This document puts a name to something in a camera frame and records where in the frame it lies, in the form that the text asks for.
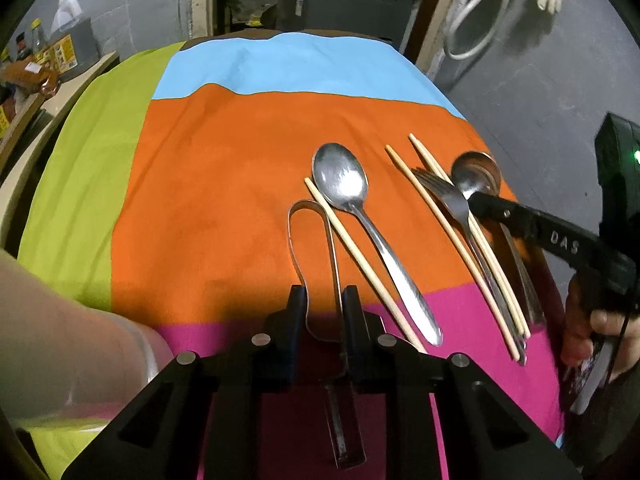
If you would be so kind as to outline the right hand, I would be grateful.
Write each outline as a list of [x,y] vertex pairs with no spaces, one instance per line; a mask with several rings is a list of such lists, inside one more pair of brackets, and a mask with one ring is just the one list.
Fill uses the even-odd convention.
[[[565,303],[565,321],[561,360],[569,367],[576,367],[593,354],[591,336],[617,336],[625,321],[623,315],[593,308],[584,310],[582,280],[575,274],[568,284]],[[610,381],[629,372],[639,361],[639,320],[635,318],[627,324],[620,344]]]

